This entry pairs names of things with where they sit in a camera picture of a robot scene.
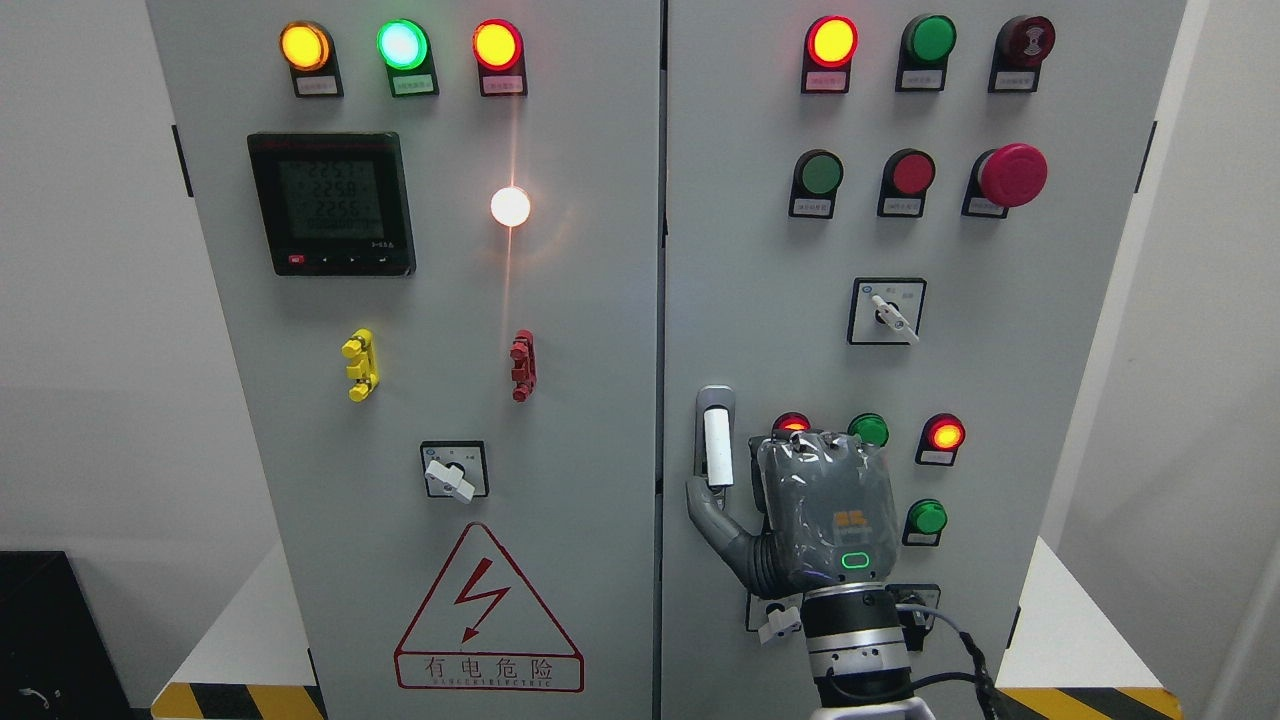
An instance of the black box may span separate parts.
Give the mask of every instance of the black box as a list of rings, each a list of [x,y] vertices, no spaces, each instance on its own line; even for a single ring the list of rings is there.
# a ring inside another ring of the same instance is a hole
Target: black box
[[[64,552],[0,552],[0,717],[133,717]]]

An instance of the gray protective cover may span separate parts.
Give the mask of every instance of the gray protective cover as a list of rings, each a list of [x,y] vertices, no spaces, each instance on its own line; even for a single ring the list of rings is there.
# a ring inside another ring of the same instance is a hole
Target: gray protective cover
[[[791,433],[756,451],[769,524],[791,585],[810,591],[887,578],[897,512],[881,448],[844,433]],[[842,564],[846,555],[865,553]]]

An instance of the white indicator light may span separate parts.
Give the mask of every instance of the white indicator light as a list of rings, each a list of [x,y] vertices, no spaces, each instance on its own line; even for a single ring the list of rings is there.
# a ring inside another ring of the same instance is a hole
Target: white indicator light
[[[516,186],[504,187],[494,192],[493,200],[489,201],[489,211],[493,213],[493,219],[508,228],[525,224],[525,220],[529,219],[529,193]]]

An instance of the hazard stripe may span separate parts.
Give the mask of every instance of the hazard stripe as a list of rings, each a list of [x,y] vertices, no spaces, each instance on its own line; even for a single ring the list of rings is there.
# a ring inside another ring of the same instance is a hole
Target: hazard stripe
[[[1001,691],[1012,720],[1183,720],[1160,688],[1018,688]]]
[[[157,720],[325,720],[315,685],[169,683],[151,706]]]
[[[1174,720],[1183,720],[1183,706],[1178,696],[1164,688],[1116,688],[1152,710],[1158,710]]]

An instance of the white switch knob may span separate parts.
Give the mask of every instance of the white switch knob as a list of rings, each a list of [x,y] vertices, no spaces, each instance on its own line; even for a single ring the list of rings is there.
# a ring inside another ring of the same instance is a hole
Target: white switch knob
[[[431,460],[426,466],[426,482],[434,483],[436,488],[447,492],[453,500],[470,505],[476,487],[466,482],[462,474],[462,468],[445,465],[439,460]]]
[[[920,342],[920,336],[915,334],[911,323],[897,311],[897,307],[884,302],[884,299],[878,295],[872,296],[872,304],[876,305],[876,316],[888,325],[888,329],[902,336],[910,345]]]
[[[755,634],[760,637],[760,644],[769,644],[773,641],[786,637],[800,629],[800,609],[796,606],[786,610],[769,612],[768,621],[760,625]]]

